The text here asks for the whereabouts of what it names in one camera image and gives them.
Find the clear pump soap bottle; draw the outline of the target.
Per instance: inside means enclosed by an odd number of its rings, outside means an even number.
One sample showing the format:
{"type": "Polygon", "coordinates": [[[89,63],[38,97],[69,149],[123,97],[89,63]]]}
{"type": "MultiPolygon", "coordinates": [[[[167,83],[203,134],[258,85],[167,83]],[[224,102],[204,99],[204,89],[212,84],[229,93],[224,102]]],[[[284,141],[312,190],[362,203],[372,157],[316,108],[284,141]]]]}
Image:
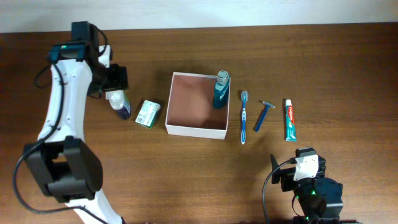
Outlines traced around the clear pump soap bottle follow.
{"type": "Polygon", "coordinates": [[[106,99],[121,119],[130,118],[131,104],[123,90],[107,91],[106,99]]]}

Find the toothpaste tube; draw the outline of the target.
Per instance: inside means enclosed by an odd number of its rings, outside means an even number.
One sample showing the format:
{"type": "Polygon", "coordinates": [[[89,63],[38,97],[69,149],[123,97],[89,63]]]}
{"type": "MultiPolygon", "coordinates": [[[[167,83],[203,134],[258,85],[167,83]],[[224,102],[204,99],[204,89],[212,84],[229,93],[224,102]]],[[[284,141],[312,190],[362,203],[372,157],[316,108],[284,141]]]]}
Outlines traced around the toothpaste tube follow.
{"type": "Polygon", "coordinates": [[[291,100],[285,101],[285,130],[285,140],[290,142],[296,142],[297,134],[295,130],[294,111],[291,100]]]}

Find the green white soap box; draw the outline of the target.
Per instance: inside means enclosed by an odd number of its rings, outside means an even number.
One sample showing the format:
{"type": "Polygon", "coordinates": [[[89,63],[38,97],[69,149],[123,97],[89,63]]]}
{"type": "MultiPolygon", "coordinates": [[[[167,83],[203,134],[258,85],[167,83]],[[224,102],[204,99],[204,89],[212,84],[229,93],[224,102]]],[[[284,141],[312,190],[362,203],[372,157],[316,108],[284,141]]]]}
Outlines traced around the green white soap box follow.
{"type": "Polygon", "coordinates": [[[153,127],[157,113],[159,111],[160,104],[153,101],[144,100],[135,123],[150,129],[153,127]]]}

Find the blue disposable razor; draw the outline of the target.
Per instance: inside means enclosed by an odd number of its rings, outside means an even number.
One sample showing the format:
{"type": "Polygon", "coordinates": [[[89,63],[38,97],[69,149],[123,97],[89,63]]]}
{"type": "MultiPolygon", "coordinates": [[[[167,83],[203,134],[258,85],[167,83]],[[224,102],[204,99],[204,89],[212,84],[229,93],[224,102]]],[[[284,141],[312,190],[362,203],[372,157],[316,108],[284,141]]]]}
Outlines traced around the blue disposable razor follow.
{"type": "Polygon", "coordinates": [[[268,113],[269,109],[270,109],[270,108],[272,108],[272,109],[275,108],[275,105],[270,104],[270,103],[268,103],[268,102],[266,102],[266,101],[262,101],[262,104],[264,105],[264,109],[263,109],[263,111],[261,112],[261,114],[260,114],[260,116],[259,116],[259,119],[258,119],[258,121],[257,121],[257,124],[256,124],[256,126],[255,126],[255,128],[254,128],[254,131],[255,131],[255,132],[258,132],[258,131],[260,130],[260,128],[261,128],[261,126],[262,126],[262,124],[263,124],[263,122],[264,122],[264,120],[265,120],[265,117],[267,116],[267,113],[268,113]]]}

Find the blue white toothbrush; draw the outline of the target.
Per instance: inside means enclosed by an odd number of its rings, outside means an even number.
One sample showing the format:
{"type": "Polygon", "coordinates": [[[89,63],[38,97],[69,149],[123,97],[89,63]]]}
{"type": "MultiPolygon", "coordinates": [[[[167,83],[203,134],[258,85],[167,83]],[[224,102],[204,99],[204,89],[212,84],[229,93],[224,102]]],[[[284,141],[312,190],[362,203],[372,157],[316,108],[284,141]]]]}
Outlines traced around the blue white toothbrush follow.
{"type": "Polygon", "coordinates": [[[246,103],[248,101],[248,92],[246,90],[242,91],[241,100],[243,102],[242,112],[241,112],[241,122],[242,122],[241,144],[245,144],[246,143],[246,103]]]}

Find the teal mouthwash bottle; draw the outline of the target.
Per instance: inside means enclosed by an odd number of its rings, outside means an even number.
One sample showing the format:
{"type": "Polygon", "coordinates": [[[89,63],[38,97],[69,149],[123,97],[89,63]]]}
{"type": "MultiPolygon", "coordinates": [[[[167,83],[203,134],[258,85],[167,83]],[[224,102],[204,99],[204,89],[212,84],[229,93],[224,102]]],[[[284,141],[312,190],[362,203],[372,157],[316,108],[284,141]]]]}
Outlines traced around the teal mouthwash bottle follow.
{"type": "Polygon", "coordinates": [[[213,107],[220,109],[226,104],[228,99],[227,91],[229,90],[230,75],[227,71],[221,70],[217,74],[214,88],[213,107]]]}

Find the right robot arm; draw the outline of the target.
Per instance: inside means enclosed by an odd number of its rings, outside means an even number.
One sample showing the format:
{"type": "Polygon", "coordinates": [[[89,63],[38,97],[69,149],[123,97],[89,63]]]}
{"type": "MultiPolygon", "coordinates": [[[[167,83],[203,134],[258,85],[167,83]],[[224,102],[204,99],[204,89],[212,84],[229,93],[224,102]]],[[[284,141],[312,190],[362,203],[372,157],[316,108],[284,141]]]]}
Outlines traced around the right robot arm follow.
{"type": "Polygon", "coordinates": [[[294,193],[303,211],[293,223],[338,223],[343,208],[343,185],[325,176],[326,160],[312,148],[296,150],[293,158],[279,164],[271,156],[271,183],[294,193]]]}

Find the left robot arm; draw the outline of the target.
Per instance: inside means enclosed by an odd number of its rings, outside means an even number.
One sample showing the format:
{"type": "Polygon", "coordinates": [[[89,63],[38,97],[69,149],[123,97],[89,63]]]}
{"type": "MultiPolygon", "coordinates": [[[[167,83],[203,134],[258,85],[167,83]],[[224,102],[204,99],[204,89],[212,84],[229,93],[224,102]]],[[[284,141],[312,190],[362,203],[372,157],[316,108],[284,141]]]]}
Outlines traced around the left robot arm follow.
{"type": "Polygon", "coordinates": [[[62,211],[75,211],[84,223],[124,223],[103,192],[103,167],[83,130],[87,96],[128,88],[126,68],[110,62],[113,51],[100,45],[101,33],[88,21],[73,22],[71,39],[50,49],[45,123],[17,164],[27,164],[42,193],[64,204],[62,211]]]}

